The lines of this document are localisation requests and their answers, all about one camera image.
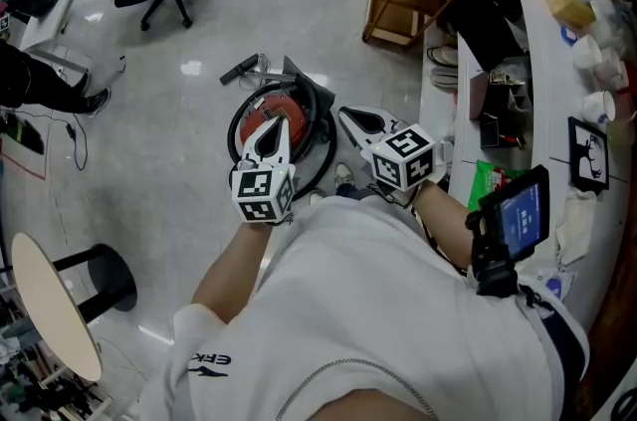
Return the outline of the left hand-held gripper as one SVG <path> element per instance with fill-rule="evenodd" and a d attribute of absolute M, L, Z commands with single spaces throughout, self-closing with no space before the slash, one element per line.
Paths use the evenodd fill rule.
<path fill-rule="evenodd" d="M 284 116 L 266 120 L 247 138 L 230 173 L 232 200 L 245 223 L 279 225 L 291 217 L 296 194 L 291 151 Z"/>

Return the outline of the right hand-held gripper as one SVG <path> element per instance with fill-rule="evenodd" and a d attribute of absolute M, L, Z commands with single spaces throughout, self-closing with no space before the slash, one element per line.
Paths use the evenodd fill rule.
<path fill-rule="evenodd" d="M 407 192 L 442 172 L 436 141 L 417 123 L 386 134 L 371 143 L 370 135 L 389 132 L 398 119 L 375 106 L 342 106 L 338 120 L 351 143 L 362 149 L 371 175 L 392 188 Z"/>

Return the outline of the metal wand with black nozzle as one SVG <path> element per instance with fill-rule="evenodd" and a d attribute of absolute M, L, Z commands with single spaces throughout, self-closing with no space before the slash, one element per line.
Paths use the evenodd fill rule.
<path fill-rule="evenodd" d="M 219 81 L 222 86 L 227 86 L 237 79 L 246 78 L 278 83 L 291 83 L 296 79 L 294 76 L 271 71 L 268 58 L 264 54 L 254 54 L 222 75 Z"/>

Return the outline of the person's left forearm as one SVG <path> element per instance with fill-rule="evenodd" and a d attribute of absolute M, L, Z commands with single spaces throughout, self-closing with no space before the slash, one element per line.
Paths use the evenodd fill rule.
<path fill-rule="evenodd" d="M 192 303 L 229 323 L 246 306 L 257 282 L 273 228 L 242 224 L 196 288 Z"/>

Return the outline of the person's right forearm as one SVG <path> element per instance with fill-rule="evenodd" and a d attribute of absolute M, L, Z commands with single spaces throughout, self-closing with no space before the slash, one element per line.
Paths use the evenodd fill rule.
<path fill-rule="evenodd" d="M 455 267 L 467 271 L 473 242 L 465 225 L 468 209 L 429 180 L 420 185 L 413 207 L 440 251 Z"/>

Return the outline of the red vacuum cleaner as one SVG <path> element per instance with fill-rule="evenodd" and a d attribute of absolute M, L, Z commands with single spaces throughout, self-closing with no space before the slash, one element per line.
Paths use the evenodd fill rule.
<path fill-rule="evenodd" d="M 248 137 L 266 120 L 285 117 L 290 126 L 292 151 L 302 144 L 308 131 L 308 121 L 302 106 L 291 96 L 274 91 L 257 97 L 250 102 L 248 109 L 240 119 L 239 136 L 244 144 Z"/>

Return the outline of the grey cloth dust bag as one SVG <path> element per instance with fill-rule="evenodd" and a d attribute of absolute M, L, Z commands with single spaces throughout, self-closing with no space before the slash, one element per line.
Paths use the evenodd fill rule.
<path fill-rule="evenodd" d="M 317 113 L 321 117 L 325 117 L 334 103 L 335 94 L 307 76 L 288 56 L 284 56 L 283 59 L 283 73 L 300 79 L 307 94 L 313 90 Z"/>

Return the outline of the dark blue trousers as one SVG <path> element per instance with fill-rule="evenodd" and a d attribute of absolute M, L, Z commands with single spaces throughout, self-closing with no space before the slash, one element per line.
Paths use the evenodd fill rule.
<path fill-rule="evenodd" d="M 341 184 L 336 188 L 335 195 L 360 201 L 367 197 L 376 196 L 377 193 L 369 187 L 358 189 L 352 184 Z"/>

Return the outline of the stack of white plates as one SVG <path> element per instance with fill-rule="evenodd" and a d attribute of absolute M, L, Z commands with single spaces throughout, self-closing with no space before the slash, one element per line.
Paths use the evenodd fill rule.
<path fill-rule="evenodd" d="M 434 46 L 426 51 L 428 60 L 433 64 L 432 84 L 442 90 L 455 90 L 458 86 L 458 50 L 453 46 Z"/>

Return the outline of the green packet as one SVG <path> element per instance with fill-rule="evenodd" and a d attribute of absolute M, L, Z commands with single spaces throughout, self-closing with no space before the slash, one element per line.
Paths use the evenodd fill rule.
<path fill-rule="evenodd" d="M 467 205 L 468 209 L 471 212 L 478 210 L 479 201 L 482 198 L 500 190 L 527 172 L 527 169 L 503 168 L 487 161 L 478 160 Z"/>

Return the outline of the white metal shelf rack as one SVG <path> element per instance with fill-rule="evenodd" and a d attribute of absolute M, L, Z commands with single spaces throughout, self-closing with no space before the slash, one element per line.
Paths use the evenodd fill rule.
<path fill-rule="evenodd" d="M 453 140 L 452 160 L 440 161 L 438 170 L 448 174 L 449 193 L 461 203 L 470 197 L 478 161 L 483 160 L 511 169 L 544 165 L 550 174 L 550 227 L 562 223 L 569 184 L 568 120 L 577 117 L 592 82 L 574 66 L 569 46 L 561 37 L 561 27 L 552 17 L 544 0 L 521 0 L 524 22 L 517 32 L 531 54 L 533 118 L 525 150 L 484 150 L 479 145 L 479 130 L 469 120 L 468 81 L 479 72 L 479 65 L 464 40 L 458 42 L 459 66 L 456 90 L 436 87 L 431 78 L 434 64 L 423 60 L 419 123 L 437 141 Z M 632 365 L 631 353 L 610 362 L 605 355 L 623 348 L 613 337 L 602 338 L 601 320 L 613 314 L 608 291 L 616 287 L 615 275 L 628 264 L 621 250 L 629 221 L 632 182 L 632 148 L 611 146 L 609 187 L 596 200 L 591 238 L 587 253 L 570 265 L 576 278 L 565 304 L 588 331 L 592 347 L 591 365 L 583 390 L 576 401 L 579 413 L 596 412 L 599 394 L 607 400 Z"/>

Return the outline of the white t-shirt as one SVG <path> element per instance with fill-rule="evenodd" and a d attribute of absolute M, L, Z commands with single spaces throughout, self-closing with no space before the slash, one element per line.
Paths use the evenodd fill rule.
<path fill-rule="evenodd" d="M 370 199 L 305 208 L 229 323 L 174 317 L 141 421 L 559 421 L 586 334 L 546 287 L 481 296 Z"/>

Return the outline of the white paper cup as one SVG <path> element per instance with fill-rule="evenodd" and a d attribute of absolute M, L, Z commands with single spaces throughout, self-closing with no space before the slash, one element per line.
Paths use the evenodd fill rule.
<path fill-rule="evenodd" d="M 586 96 L 581 104 L 581 116 L 595 124 L 606 124 L 615 120 L 616 105 L 610 91 L 598 91 Z"/>

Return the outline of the black green flat item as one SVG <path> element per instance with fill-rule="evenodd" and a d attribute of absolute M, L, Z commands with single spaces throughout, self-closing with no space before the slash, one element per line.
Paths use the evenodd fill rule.
<path fill-rule="evenodd" d="M 6 134 L 36 154 L 44 154 L 45 144 L 41 133 L 31 123 L 13 112 L 0 114 L 0 134 Z"/>

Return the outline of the round wooden table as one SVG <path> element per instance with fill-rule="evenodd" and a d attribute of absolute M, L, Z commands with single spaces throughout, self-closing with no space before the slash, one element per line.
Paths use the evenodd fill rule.
<path fill-rule="evenodd" d="M 126 261 L 107 244 L 52 261 L 25 233 L 14 236 L 11 253 L 18 294 L 43 342 L 76 375 L 100 381 L 103 362 L 88 323 L 109 310 L 127 313 L 135 307 L 137 289 Z M 97 293 L 78 304 L 60 273 L 81 264 Z"/>

